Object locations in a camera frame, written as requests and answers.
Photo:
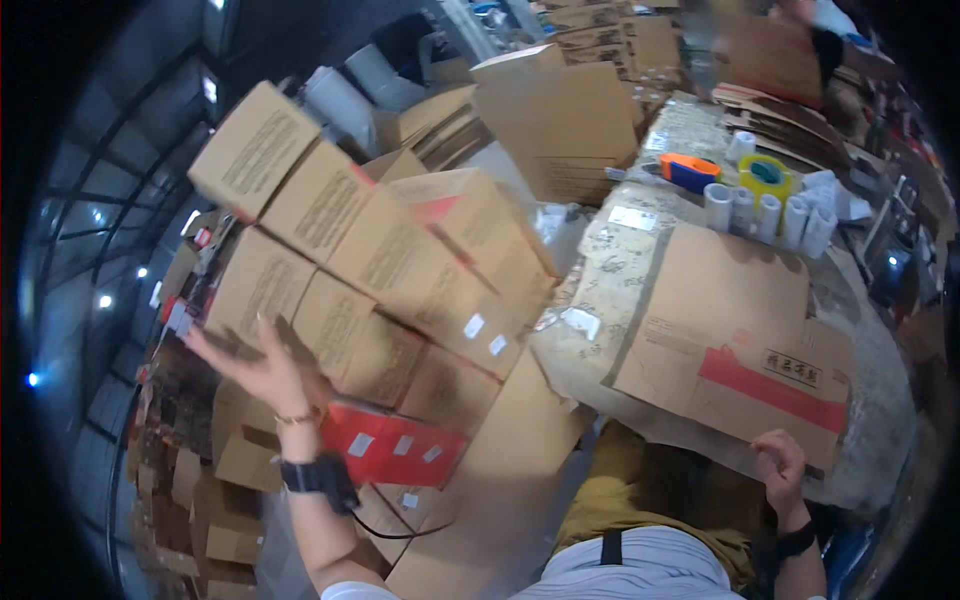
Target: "red box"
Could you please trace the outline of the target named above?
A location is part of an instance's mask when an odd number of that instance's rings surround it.
[[[343,401],[330,404],[320,431],[324,446],[344,457],[354,485],[439,487],[467,446],[459,433]]]

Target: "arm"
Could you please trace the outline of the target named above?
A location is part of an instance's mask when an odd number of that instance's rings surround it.
[[[756,452],[757,473],[767,489],[767,501],[777,512],[777,533],[798,531],[810,521],[800,494],[806,465],[803,449],[780,429],[757,438],[752,448]],[[774,582],[776,600],[807,600],[814,596],[827,596],[827,573],[816,540],[800,556],[783,561]]]
[[[313,407],[323,408],[332,392],[316,369],[299,367],[283,347],[276,329],[260,323],[260,341],[266,357],[257,362],[234,359],[211,345],[197,329],[185,338],[189,348],[224,377],[236,380],[253,396],[266,402],[283,418],[309,415]],[[311,463],[323,444],[312,420],[279,423],[280,453],[288,463]],[[297,547],[310,581],[318,594],[342,581],[360,581],[386,588],[373,571],[351,561],[348,555],[357,544],[350,516],[333,512],[321,493],[287,493]]]

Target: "white shirt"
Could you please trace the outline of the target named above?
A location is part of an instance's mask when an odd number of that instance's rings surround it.
[[[603,542],[581,541],[558,552],[540,581],[511,600],[627,600],[657,598],[734,600],[727,571],[701,541],[663,525],[622,535],[623,565],[600,565]],[[360,582],[330,586],[321,600],[399,600],[386,589]]]

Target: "black wrist strap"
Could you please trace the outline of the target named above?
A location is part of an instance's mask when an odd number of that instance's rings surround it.
[[[797,531],[777,537],[777,560],[783,562],[791,556],[800,556],[817,540],[817,528],[811,519]]]

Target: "wrist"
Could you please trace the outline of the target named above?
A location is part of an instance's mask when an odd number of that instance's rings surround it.
[[[810,511],[802,500],[787,511],[777,512],[777,533],[787,534],[800,531],[810,522]]]

